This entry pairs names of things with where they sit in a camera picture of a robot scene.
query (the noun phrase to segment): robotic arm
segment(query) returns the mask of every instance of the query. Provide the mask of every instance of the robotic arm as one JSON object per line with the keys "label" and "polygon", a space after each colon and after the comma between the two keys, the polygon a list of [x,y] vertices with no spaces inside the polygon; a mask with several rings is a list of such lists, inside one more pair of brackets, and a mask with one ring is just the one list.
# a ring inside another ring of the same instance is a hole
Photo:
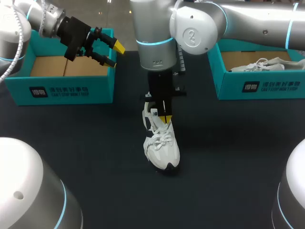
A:
{"label": "robotic arm", "polygon": [[66,17],[64,9],[50,2],[0,0],[0,83],[22,67],[31,29],[39,31],[43,37],[60,38],[61,43],[68,47],[64,56],[71,61],[74,61],[76,56],[86,55],[98,61],[100,65],[115,67],[116,63],[107,56],[101,56],[93,51],[92,45],[97,39],[120,53],[125,51],[116,38],[102,33],[102,29],[97,27],[92,32],[89,25],[75,17]]}
{"label": "robotic arm", "polygon": [[159,116],[172,115],[172,97],[185,95],[172,83],[176,42],[191,54],[209,51],[221,38],[305,50],[303,5],[199,1],[130,1],[141,65],[148,70],[146,101],[156,102]]}

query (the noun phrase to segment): small hole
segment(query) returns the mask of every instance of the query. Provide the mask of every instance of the small hole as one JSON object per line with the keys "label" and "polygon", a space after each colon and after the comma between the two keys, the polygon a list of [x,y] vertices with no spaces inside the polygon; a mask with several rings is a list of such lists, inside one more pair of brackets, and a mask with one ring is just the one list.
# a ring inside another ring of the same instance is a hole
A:
{"label": "small hole", "polygon": [[23,199],[23,194],[21,192],[17,191],[17,192],[14,192],[14,197],[16,199]]}

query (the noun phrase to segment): shoelace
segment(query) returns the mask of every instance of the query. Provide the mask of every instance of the shoelace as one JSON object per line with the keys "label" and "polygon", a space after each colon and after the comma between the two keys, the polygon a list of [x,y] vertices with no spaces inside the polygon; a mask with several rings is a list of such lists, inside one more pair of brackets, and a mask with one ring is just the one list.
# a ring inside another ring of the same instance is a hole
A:
{"label": "shoelace", "polygon": [[162,146],[164,146],[167,142],[171,142],[172,136],[169,133],[169,125],[167,124],[165,127],[159,127],[156,131],[152,129],[153,136],[148,141],[146,147],[146,153],[148,147],[150,145],[154,145],[155,150],[159,150]]}
{"label": "shoelace", "polygon": [[253,71],[262,71],[263,69],[267,69],[267,67],[264,66],[262,62],[260,62],[261,60],[268,61],[266,58],[261,58],[256,63],[249,64],[244,71],[253,72]]}

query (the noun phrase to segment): teal shoe box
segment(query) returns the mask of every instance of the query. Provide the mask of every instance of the teal shoe box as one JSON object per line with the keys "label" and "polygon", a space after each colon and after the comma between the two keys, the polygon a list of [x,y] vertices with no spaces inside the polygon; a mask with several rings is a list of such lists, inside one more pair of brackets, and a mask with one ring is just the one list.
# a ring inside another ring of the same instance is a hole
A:
{"label": "teal shoe box", "polygon": [[[102,32],[113,37],[113,29],[103,29]],[[41,38],[37,32],[32,31],[22,69],[14,77],[5,79],[17,105],[112,103],[115,69],[110,67],[105,70],[105,75],[30,77],[37,57],[63,56],[66,50],[67,47],[58,39]],[[99,40],[95,41],[93,50],[116,61],[116,51]]]}
{"label": "teal shoe box", "polygon": [[225,67],[222,53],[240,51],[281,51],[280,53],[283,53],[284,51],[287,52],[287,56],[291,61],[296,62],[305,58],[295,50],[285,50],[236,40],[220,40],[208,52],[210,67],[219,100],[305,98],[304,70],[241,73],[228,72],[229,69],[226,69]]}

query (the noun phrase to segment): cable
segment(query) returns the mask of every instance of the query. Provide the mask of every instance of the cable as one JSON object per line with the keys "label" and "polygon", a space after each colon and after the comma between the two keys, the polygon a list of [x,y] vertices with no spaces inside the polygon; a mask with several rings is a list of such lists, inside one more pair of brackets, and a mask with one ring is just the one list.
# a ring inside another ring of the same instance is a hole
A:
{"label": "cable", "polygon": [[[17,22],[18,25],[18,30],[19,30],[19,43],[18,43],[18,48],[15,54],[15,57],[13,59],[13,61],[10,63],[9,67],[7,68],[7,70],[5,71],[5,73],[0,77],[0,84],[4,81],[5,78],[7,78],[10,73],[13,71],[14,67],[17,64],[17,61],[20,58],[21,55],[21,51],[23,48],[23,30],[22,30],[22,25],[21,25],[21,21],[20,18],[18,16],[18,13],[15,11],[14,9],[14,3],[15,0],[12,0],[12,5],[11,5],[11,9],[13,10],[14,16],[15,16],[15,20]],[[40,28],[39,28],[39,35],[41,37],[43,37],[43,29],[44,29],[44,23],[46,20],[46,15],[47,15],[47,6],[46,6],[46,2],[45,0],[41,0],[41,6],[42,6],[42,20],[41,20],[41,24],[40,24]]]}
{"label": "cable", "polygon": [[13,10],[17,25],[18,25],[18,30],[19,30],[19,43],[18,43],[18,48],[15,54],[15,57],[13,59],[13,61],[10,63],[9,67],[7,68],[7,70],[5,71],[5,73],[0,77],[0,83],[2,83],[4,81],[4,79],[6,77],[8,77],[10,75],[10,73],[13,71],[15,65],[17,64],[17,61],[20,58],[21,55],[21,51],[23,48],[23,31],[22,31],[22,25],[21,25],[21,21],[19,19],[18,13],[15,11],[14,9],[14,1],[12,1],[12,6],[10,7]]}
{"label": "cable", "polygon": [[44,22],[45,22],[46,16],[47,16],[47,5],[46,5],[45,0],[41,0],[41,6],[42,6],[42,20],[40,23],[39,35],[41,37],[43,37]]}

